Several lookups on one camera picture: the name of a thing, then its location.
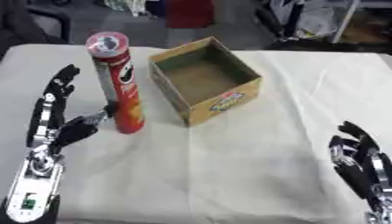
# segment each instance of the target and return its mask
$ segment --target cardboard tray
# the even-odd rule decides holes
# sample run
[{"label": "cardboard tray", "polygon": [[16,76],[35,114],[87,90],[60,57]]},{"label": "cardboard tray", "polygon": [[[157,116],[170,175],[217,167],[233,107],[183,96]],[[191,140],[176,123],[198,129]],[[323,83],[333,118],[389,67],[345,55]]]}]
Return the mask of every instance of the cardboard tray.
[{"label": "cardboard tray", "polygon": [[256,98],[262,80],[215,38],[152,56],[150,69],[187,125]]}]

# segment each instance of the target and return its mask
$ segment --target red pringles can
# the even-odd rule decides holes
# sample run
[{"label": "red pringles can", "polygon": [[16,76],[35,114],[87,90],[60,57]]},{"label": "red pringles can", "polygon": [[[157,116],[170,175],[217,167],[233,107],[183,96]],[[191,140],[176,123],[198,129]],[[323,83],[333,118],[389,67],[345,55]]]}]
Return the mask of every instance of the red pringles can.
[{"label": "red pringles can", "polygon": [[86,46],[108,102],[118,102],[115,114],[118,130],[124,134],[137,132],[144,126],[144,116],[128,38],[119,32],[99,32],[87,40]]}]

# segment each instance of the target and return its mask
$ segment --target chair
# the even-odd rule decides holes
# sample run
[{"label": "chair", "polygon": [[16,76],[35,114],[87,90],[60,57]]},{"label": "chair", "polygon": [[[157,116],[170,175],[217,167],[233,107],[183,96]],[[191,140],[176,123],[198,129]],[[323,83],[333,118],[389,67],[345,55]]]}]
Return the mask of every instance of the chair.
[{"label": "chair", "polygon": [[[60,27],[59,35],[49,35],[32,19],[54,19]],[[12,47],[23,44],[68,44],[71,19],[62,12],[26,6],[20,0],[0,1],[0,59]]]}]

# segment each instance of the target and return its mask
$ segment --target red lid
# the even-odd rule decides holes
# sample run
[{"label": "red lid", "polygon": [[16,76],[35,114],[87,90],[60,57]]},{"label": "red lid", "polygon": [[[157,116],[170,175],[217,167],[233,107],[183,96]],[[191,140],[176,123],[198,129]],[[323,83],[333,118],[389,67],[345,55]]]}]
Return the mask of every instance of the red lid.
[{"label": "red lid", "polygon": [[120,32],[103,31],[91,36],[86,47],[94,57],[110,58],[124,53],[129,48],[129,41]]}]

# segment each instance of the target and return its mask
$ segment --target white cloth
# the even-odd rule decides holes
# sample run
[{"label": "white cloth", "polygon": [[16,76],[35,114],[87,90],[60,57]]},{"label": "white cloth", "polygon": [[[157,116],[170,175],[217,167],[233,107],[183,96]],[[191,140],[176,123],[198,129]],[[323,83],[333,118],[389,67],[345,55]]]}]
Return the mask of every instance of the white cloth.
[{"label": "white cloth", "polygon": [[[108,122],[64,149],[62,220],[364,223],[366,203],[334,173],[327,145],[350,120],[388,152],[392,76],[379,56],[235,52],[263,76],[260,96],[187,128],[150,78],[148,57],[161,51],[131,48],[145,127],[122,135]],[[105,102],[83,46],[19,46],[0,64],[0,195],[28,151],[34,102],[70,63],[81,69],[71,119]]]}]

